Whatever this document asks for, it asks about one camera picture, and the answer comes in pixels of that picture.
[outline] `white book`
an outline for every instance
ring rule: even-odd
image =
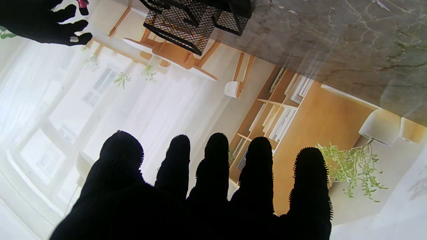
[[[299,79],[301,76],[299,75],[299,74],[294,74],[294,76],[292,77],[292,80],[291,80],[291,82],[289,83],[289,85],[288,85],[288,87],[286,88],[286,90],[285,90],[285,95],[288,95],[290,92],[291,92],[291,88],[292,88],[292,85],[293,85],[293,83],[297,80],[297,79]]]
[[[307,77],[303,76],[300,79],[298,79],[297,82],[295,82],[295,86],[293,87],[293,89],[291,90],[291,93],[290,93],[292,101],[297,102],[297,103],[301,103],[303,97],[299,95],[299,92],[303,88],[306,79],[307,79]]]
[[[274,90],[276,89],[277,84],[279,83],[280,79],[282,78],[283,73],[285,72],[285,70],[286,69],[284,69],[284,68],[280,69],[279,74],[277,74],[276,79],[274,79],[274,82],[273,82],[273,84],[270,87],[270,93],[274,92]]]
[[[235,157],[237,155],[237,153],[239,152],[239,149],[242,147],[243,142],[245,141],[245,139],[241,138],[239,141],[239,144],[237,145],[236,149],[233,152],[233,157]]]
[[[283,139],[283,137],[285,136],[286,132],[288,131],[289,126],[292,123],[293,118],[295,117],[296,110],[293,109],[291,110],[291,112],[288,115],[288,121],[286,122],[285,128],[283,130],[283,132],[275,139],[276,141],[280,141],[281,139]]]
[[[283,111],[284,117],[283,117],[282,123],[280,124],[280,127],[277,130],[277,134],[276,134],[277,136],[280,136],[282,134],[282,132],[284,131],[284,129],[286,128],[286,123],[287,123],[287,121],[289,121],[290,112],[291,112],[290,108],[286,108]]]
[[[251,132],[252,130],[254,130],[254,127],[257,124],[259,118],[261,117],[261,114],[262,114],[264,108],[266,108],[266,104],[265,103],[261,106],[260,110],[258,111],[257,116],[255,117],[254,121],[252,122],[251,126],[249,127],[249,132]]]
[[[286,114],[284,114],[285,111],[286,111],[286,109],[282,112],[279,119],[277,120],[276,125],[274,126],[273,130],[271,131],[270,136],[269,136],[270,139],[275,139],[277,137],[277,130],[283,124],[283,121],[284,121],[285,116],[286,116]]]
[[[272,115],[272,117],[270,118],[270,121],[268,122],[267,126],[264,128],[265,133],[268,132],[268,129],[271,128],[271,125],[273,124],[274,119],[277,117],[277,113],[279,113],[279,109],[275,111],[274,115]]]
[[[313,83],[312,79],[308,79],[307,84],[304,86],[302,93],[300,94],[302,97],[307,95],[308,90],[310,89],[311,84]]]
[[[275,105],[270,109],[270,112],[268,113],[267,117],[265,118],[265,120],[264,120],[264,122],[263,122],[263,127],[265,127],[265,126],[266,126],[266,124],[269,122],[269,119],[270,119],[271,113],[273,112],[274,108],[275,108]]]

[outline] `white curtain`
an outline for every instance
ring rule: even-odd
[[[127,131],[144,148],[142,173],[153,184],[170,140],[186,134],[195,154],[229,101],[226,79],[172,65],[149,82],[145,66],[106,47],[91,68],[96,47],[23,41],[0,73],[0,198],[35,238],[48,238],[78,198],[78,157],[96,161],[106,138]],[[130,77],[124,88],[113,82],[121,72]]]

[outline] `lamp shade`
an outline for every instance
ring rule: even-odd
[[[390,146],[399,136],[400,126],[400,116],[379,108],[368,116],[359,134]]]
[[[412,143],[420,143],[427,136],[427,127],[413,122],[409,119],[402,118],[399,137]]]

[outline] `gray marble countertop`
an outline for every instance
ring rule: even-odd
[[[427,0],[251,3],[241,37],[211,38],[427,126]]]

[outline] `gloved hand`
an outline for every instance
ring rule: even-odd
[[[268,139],[252,140],[240,188],[229,202],[228,140],[212,135],[186,198],[190,140],[180,135],[171,141],[151,186],[138,171],[141,145],[119,131],[104,143],[79,199],[51,239],[329,239],[331,205],[321,152],[305,148],[297,156],[290,210],[278,217],[273,214],[271,150]]]
[[[68,46],[86,45],[92,34],[77,36],[88,22],[59,24],[76,14],[76,6],[68,5],[57,12],[51,11],[62,0],[1,0],[0,26],[12,33],[39,43],[55,43]]]

